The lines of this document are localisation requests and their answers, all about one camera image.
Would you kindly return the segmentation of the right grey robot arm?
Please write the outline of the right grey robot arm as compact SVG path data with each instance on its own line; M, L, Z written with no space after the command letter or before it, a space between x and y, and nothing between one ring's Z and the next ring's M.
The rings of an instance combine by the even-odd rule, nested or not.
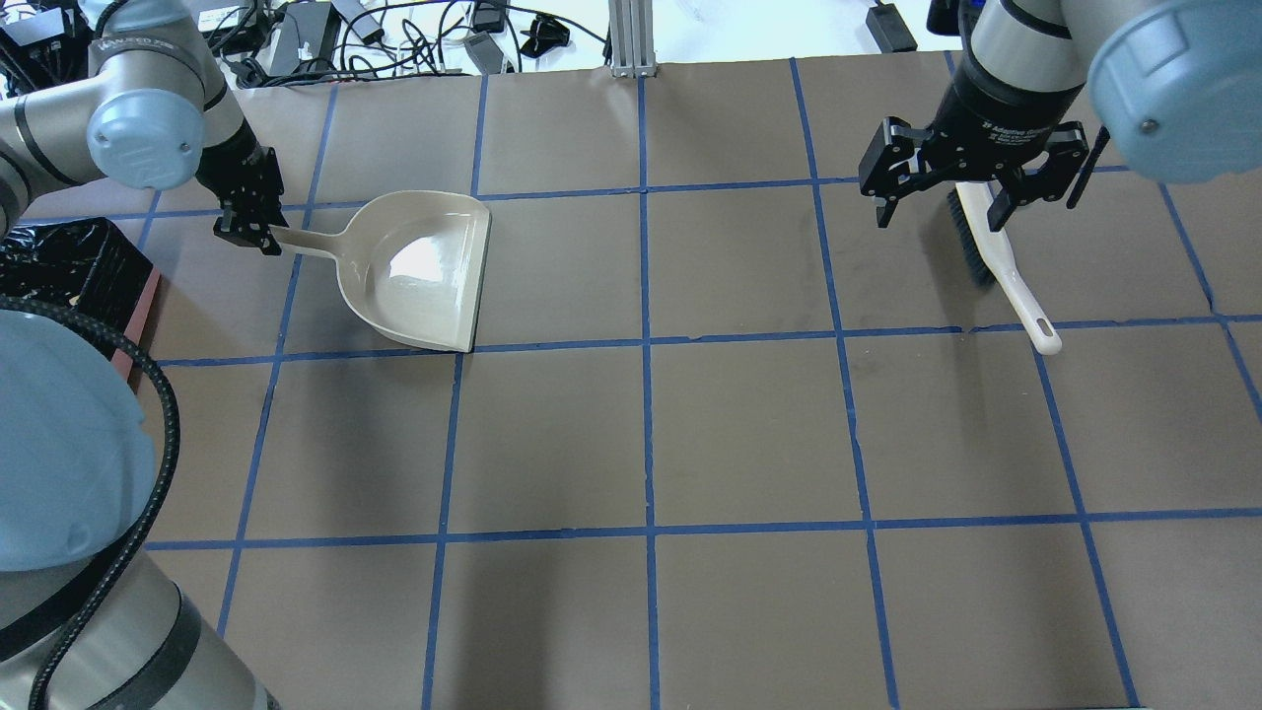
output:
M997 182L991 230L1076 206L1107 144L1167 184L1259 166L1257 1L933 1L928 32L960 59L933 121L883 119L859 161L880 228L941 182Z

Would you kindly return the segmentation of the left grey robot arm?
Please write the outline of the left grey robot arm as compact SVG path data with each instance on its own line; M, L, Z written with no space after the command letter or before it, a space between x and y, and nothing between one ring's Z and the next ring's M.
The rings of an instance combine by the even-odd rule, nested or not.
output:
M4 100L3 230L47 194L111 178L172 190L196 180L218 201L216 237L281 252L284 184L196 19L180 1L82 1L90 72Z

